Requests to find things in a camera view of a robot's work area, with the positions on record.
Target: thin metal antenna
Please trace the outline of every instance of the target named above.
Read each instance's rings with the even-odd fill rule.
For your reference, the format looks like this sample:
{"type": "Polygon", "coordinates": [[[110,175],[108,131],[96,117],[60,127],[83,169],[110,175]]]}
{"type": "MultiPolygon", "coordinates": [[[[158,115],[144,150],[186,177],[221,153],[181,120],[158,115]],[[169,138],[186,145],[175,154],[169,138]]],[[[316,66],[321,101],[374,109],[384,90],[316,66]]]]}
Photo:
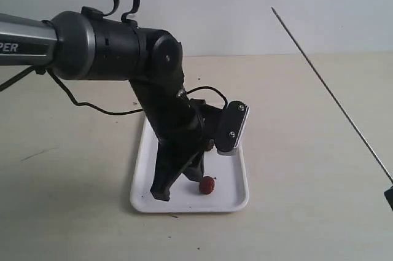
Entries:
{"type": "Polygon", "coordinates": [[[359,137],[361,138],[361,140],[363,140],[364,144],[367,146],[368,150],[371,152],[371,154],[373,155],[373,157],[375,158],[375,160],[378,162],[378,164],[380,165],[380,167],[382,168],[382,170],[385,172],[386,176],[389,178],[389,180],[393,183],[393,178],[392,176],[389,174],[388,170],[386,169],[386,167],[383,165],[382,161],[378,158],[377,154],[375,153],[375,151],[373,150],[373,148],[371,147],[371,145],[367,142],[367,140],[364,138],[363,134],[360,132],[360,130],[356,127],[355,123],[352,121],[352,119],[350,118],[350,116],[347,114],[347,112],[344,110],[344,108],[342,107],[342,105],[340,104],[340,102],[337,100],[336,96],[334,96],[333,92],[329,89],[329,87],[327,86],[327,84],[325,83],[325,81],[323,80],[323,78],[321,77],[321,75],[318,73],[318,71],[316,70],[316,68],[314,67],[314,65],[312,64],[312,62],[309,60],[309,58],[307,57],[306,53],[303,51],[303,49],[300,47],[299,43],[296,41],[296,39],[293,37],[293,35],[291,34],[291,32],[289,31],[289,29],[287,28],[287,26],[285,25],[285,23],[282,21],[281,17],[278,15],[277,11],[275,11],[275,9],[272,7],[271,8],[274,15],[277,17],[277,19],[279,20],[280,24],[282,25],[282,27],[285,29],[285,31],[288,33],[289,37],[292,39],[292,41],[295,43],[296,47],[299,49],[300,53],[304,56],[304,58],[306,59],[306,61],[308,62],[309,66],[311,67],[311,69],[313,69],[313,71],[315,72],[315,74],[317,75],[318,79],[322,82],[322,84],[324,85],[324,87],[326,88],[326,90],[329,92],[330,96],[334,99],[334,101],[336,102],[337,106],[341,109],[341,111],[343,112],[343,114],[345,115],[345,117],[347,118],[348,122],[352,125],[353,129],[355,129],[356,133],[359,135],[359,137]]]}

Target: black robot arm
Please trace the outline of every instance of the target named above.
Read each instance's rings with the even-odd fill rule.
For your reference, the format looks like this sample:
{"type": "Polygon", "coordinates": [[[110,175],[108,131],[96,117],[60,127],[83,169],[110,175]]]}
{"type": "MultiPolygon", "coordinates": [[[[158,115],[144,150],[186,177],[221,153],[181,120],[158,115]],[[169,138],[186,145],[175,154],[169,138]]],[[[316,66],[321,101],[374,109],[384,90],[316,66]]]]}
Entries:
{"type": "Polygon", "coordinates": [[[106,19],[118,6],[119,0],[114,0],[108,14],[83,7],[81,13],[65,11],[50,21],[0,15],[0,66],[31,65],[0,85],[0,91],[31,71],[47,71],[71,100],[71,92],[57,76],[128,80],[158,138],[150,191],[156,199],[168,201],[169,188],[182,173],[192,181],[202,179],[203,154],[211,141],[220,154],[234,153],[249,108],[240,101],[227,104],[225,99],[224,108],[219,109],[204,100],[189,99],[181,43],[165,30],[140,28],[127,19],[138,11],[139,0],[133,0],[122,21],[106,19]]]}

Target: white wall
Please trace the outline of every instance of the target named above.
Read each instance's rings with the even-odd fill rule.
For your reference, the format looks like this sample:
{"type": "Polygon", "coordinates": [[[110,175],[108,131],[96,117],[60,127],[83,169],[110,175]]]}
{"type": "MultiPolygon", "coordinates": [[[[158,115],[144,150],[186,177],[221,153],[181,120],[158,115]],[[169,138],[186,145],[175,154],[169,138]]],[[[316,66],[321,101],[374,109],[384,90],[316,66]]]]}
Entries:
{"type": "MultiPolygon", "coordinates": [[[[36,19],[111,0],[0,0],[0,12],[36,19]]],[[[164,28],[186,55],[294,53],[274,6],[307,52],[393,49],[392,0],[141,0],[140,26],[164,28]]]]}

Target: black wire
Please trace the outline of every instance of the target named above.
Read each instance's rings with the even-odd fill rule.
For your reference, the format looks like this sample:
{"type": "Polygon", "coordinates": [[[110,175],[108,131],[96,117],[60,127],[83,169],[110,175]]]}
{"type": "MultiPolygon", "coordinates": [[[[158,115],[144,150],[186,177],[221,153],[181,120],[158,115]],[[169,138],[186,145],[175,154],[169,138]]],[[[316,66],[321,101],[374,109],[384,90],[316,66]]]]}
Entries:
{"type": "Polygon", "coordinates": [[[109,112],[91,103],[87,103],[87,102],[80,103],[75,99],[74,95],[72,95],[71,91],[67,88],[67,86],[65,86],[65,84],[59,78],[57,78],[57,76],[53,73],[51,69],[48,69],[47,72],[50,75],[50,77],[56,82],[56,84],[59,85],[60,88],[63,89],[63,91],[68,95],[71,102],[76,106],[88,106],[106,115],[130,115],[143,111],[143,109],[135,109],[133,111],[128,111],[128,112],[109,112]]]}
{"type": "Polygon", "coordinates": [[[28,74],[33,72],[36,69],[35,66],[29,66],[28,68],[24,69],[22,72],[18,73],[17,75],[13,76],[11,79],[5,81],[3,84],[0,85],[0,92],[4,91],[8,87],[12,86],[22,78],[26,77],[28,74]]]}
{"type": "Polygon", "coordinates": [[[188,95],[188,94],[191,94],[191,93],[193,93],[193,92],[196,92],[196,91],[198,91],[198,90],[203,90],[203,89],[212,90],[212,91],[216,92],[216,93],[223,99],[223,101],[224,101],[224,103],[225,103],[224,109],[227,108],[227,106],[228,106],[228,99],[225,97],[224,94],[222,94],[222,93],[220,92],[220,90],[218,90],[218,89],[216,89],[216,88],[214,88],[214,87],[211,87],[211,86],[200,86],[200,87],[191,89],[191,90],[187,91],[187,95],[188,95]]]}

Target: silver arm segment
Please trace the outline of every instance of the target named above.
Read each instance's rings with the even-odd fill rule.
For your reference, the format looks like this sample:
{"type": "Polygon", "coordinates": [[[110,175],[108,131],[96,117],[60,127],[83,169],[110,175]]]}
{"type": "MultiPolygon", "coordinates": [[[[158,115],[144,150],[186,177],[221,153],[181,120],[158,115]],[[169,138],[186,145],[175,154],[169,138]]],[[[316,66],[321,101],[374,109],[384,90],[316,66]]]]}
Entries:
{"type": "Polygon", "coordinates": [[[0,14],[0,66],[49,64],[56,43],[55,29],[49,24],[0,14]]]}

